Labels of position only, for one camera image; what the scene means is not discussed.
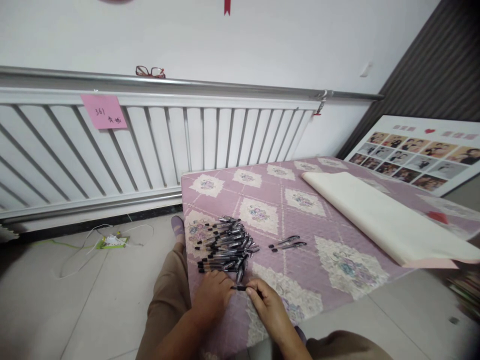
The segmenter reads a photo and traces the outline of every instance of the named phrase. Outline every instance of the radiator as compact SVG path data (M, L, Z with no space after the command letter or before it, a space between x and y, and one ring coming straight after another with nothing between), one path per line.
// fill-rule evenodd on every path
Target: radiator
M98 94L118 96L128 129L95 129L78 91L0 89L1 219L171 194L187 172L290 160L318 107Z

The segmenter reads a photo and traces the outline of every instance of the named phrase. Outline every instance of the green cable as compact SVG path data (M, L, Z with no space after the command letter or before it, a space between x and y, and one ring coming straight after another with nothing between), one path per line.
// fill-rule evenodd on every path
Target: green cable
M36 241L36 242L32 243L31 245L35 246L35 245L42 244L42 243L53 243L53 244L57 244L57 245L65 245L65 246L67 246L69 248L72 248L72 249L90 249L90 248L94 247L93 245L92 246L73 246L73 245L70 245L70 244L67 244L67 243L64 243L64 242L55 241L53 239Z

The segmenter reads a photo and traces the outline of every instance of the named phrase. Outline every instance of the tile floor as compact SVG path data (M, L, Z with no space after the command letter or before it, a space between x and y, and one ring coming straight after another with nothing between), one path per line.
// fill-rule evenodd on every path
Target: tile floor
M175 241L170 218L100 230L109 234L151 225L153 235L149 226L130 232L132 241L143 242L143 247L88 253L88 248L78 251L44 241L26 246L21 254L2 251L0 358L134 360L154 281ZM81 247L86 236L56 240ZM93 233L85 246L99 237ZM58 279L60 271L62 276L73 275ZM451 323L451 317L459 322ZM441 281L423 270L300 327L308 338L317 339L334 330L350 330L373 340L394 359L410 360L463 359L469 339L479 329L457 309L455 296ZM268 359L270 352L267 340L236 358Z

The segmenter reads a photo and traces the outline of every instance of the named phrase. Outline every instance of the baseboard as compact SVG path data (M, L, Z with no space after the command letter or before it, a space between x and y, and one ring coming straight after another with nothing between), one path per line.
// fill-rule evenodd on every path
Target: baseboard
M20 234L20 237L15 240L11 240L4 244L0 244L0 247L28 244L36 241L42 241L47 239L58 238L66 235L72 235L77 233L83 233L90 231L94 227L102 224L120 225L130 223L138 220L146 220L156 218L162 215L174 214L183 211L182 204L174 204L169 206L163 206L138 212L131 212L122 215L116 215L111 217L104 217L90 221L83 221L68 225L62 225L57 227L51 227L41 230L29 231Z

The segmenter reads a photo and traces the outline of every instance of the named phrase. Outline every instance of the cable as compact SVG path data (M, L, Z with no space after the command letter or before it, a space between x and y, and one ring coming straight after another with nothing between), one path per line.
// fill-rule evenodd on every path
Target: cable
M142 226L151 227L151 236L152 236L152 238L153 238L153 236L154 236L154 227L151 226L151 225L148 225L148 224L143 224L143 225L138 225L138 226L132 227L132 228L126 230L126 231L122 231L121 234L128 233L130 230L135 230L136 228L140 228L140 227L142 227ZM130 245L130 244L124 242L124 244L125 244L126 246L129 246L129 247L131 247L131 246L145 246L145 244L142 244L142 243L138 243L138 244L135 244L135 243L134 243L133 245Z
M65 279L65 278L68 278L69 276L71 276L71 275L73 275L73 274L78 273L80 270L83 269L83 267L84 267L85 265L87 265L87 264L89 263L90 260L92 260L92 259L95 257L95 255L97 255L97 254L95 254L95 255L93 255L91 258L89 258L86 262L83 263L82 266L80 266L80 268L79 268L77 271L72 272L71 274L68 274L68 275L66 275L66 276L62 276L62 272L63 272L63 270L64 270L65 264L66 264L71 258L73 258L75 255L77 255L82 249L85 249L85 244L87 243L87 239L89 238L89 236L90 236L90 234L92 233L92 231L95 230L95 229L97 229L97 228L99 228L99 227L101 227L101 226L104 226L104 225L106 225L106 226L109 227L109 228L112 228L112 227L113 227L113 226L110 225L110 224L102 224L102 225L95 226L92 230L90 230L90 232L89 232L89 233L87 234L87 236L85 237L85 240L83 241L83 245L82 245L81 247L79 247L78 250L75 251L72 255L70 255L70 256L63 262L63 264L61 265L61 267L60 267L60 272L58 273L58 277L56 278L57 280ZM95 247L97 246L97 244L95 244L95 245L92 247L92 249L91 249L87 254L85 254L85 255L88 255L93 249L95 249Z
M72 273L70 273L70 274L68 274L68 275L62 276L62 272L63 272L63 269L64 269L65 264L66 264L68 261L70 261L76 254L78 254L78 253L79 253L81 250L83 250L83 249L89 249L89 248L91 248L91 249L85 254L85 256L87 256L87 255L90 254L94 249L97 248L97 245L99 244L99 242L105 237L105 236L97 229L97 228L102 227L102 226L107 226L108 228L112 228L112 227L113 227L113 226L110 225L110 224L102 224L102 225L99 225L99 226L95 226L93 229L91 229L91 230L88 232L87 236L85 237L85 241L83 242L83 245L82 245L81 247L73 246L73 245L70 245L70 244L66 244L66 243L64 243L64 242L57 242L57 241L55 241L55 240L53 240L53 239L52 239L52 240L46 240L46 241L51 241L51 242L54 243L54 244L65 245L65 246L68 246L68 247L70 247L70 248L77 249L77 251L75 251L72 255L70 255L70 256L63 262L63 264L61 265L61 267L60 267L60 272L59 272L59 277L56 278L57 280L65 279L65 278L68 278L69 276L72 276L72 275L78 273L80 270L82 270L82 269L90 262L90 260L92 260L92 259L99 253L99 251L96 252L92 257L90 257L87 261L85 261L85 262L80 266L80 268L79 268L77 271L74 271L74 272L72 272ZM128 230L122 231L121 234L126 234L126 233L128 233L129 231L131 231L131 230L135 230L135 229L141 228L141 227L143 227L143 226L148 226L148 227L151 228L151 236L153 237L153 236L154 236L154 230L155 230L155 229L154 229L153 226L148 225L148 224L138 225L138 226L129 228ZM87 243L87 239L89 238L89 236L92 234L92 232L93 232L94 230L95 230L97 233L99 233L99 234L101 235L101 237L96 241L95 245L93 245L93 246L85 246L85 244ZM142 244L142 243L139 243L139 244L135 244L135 243L134 243L134 244L129 244L129 243L125 242L124 240L121 240L120 242L123 243L125 246L128 246L128 247L137 247L137 246L143 247L143 246L145 245L145 244Z

